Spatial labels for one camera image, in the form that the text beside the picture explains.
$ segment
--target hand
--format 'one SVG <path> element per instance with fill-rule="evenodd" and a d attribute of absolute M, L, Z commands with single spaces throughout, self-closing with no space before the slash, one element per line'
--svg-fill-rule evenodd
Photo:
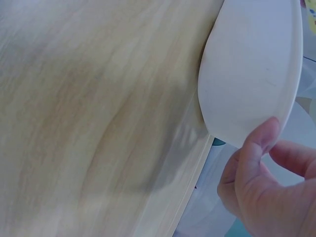
<path fill-rule="evenodd" d="M 283 187 L 260 161 L 278 134 L 276 118 L 255 129 L 229 159 L 218 194 L 255 237 L 316 236 L 316 150 L 286 141 L 272 148 L 277 164 L 305 177 Z"/>
<path fill-rule="evenodd" d="M 306 7 L 305 0 L 301 0 L 301 6 Z"/>

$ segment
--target curved white object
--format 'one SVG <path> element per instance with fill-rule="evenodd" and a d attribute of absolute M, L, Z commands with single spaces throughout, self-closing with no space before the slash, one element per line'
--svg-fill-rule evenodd
<path fill-rule="evenodd" d="M 298 0 L 225 0 L 199 71 L 198 97 L 208 131 L 241 147 L 271 116 L 283 129 L 302 58 Z"/>

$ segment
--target teal object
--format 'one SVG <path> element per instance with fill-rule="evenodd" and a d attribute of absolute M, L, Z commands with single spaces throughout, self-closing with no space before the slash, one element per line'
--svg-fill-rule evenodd
<path fill-rule="evenodd" d="M 249 232 L 240 220 L 235 220 L 233 226 L 226 233 L 225 237 L 251 237 Z"/>
<path fill-rule="evenodd" d="M 223 142 L 223 141 L 221 141 L 221 140 L 215 138 L 214 141 L 213 141 L 212 146 L 218 147 L 218 146 L 222 146 L 222 145 L 224 145 L 224 144 L 226 144 L 226 142 Z"/>

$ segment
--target wood grain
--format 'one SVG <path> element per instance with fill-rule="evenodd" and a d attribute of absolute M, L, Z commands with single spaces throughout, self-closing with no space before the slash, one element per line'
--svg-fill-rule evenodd
<path fill-rule="evenodd" d="M 212 137 L 223 0 L 0 1 L 0 236 L 171 236 Z"/>

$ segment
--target yellow object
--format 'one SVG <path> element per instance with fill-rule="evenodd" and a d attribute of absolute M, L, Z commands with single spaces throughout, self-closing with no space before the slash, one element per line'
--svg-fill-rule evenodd
<path fill-rule="evenodd" d="M 305 0 L 311 31 L 316 34 L 316 0 Z"/>

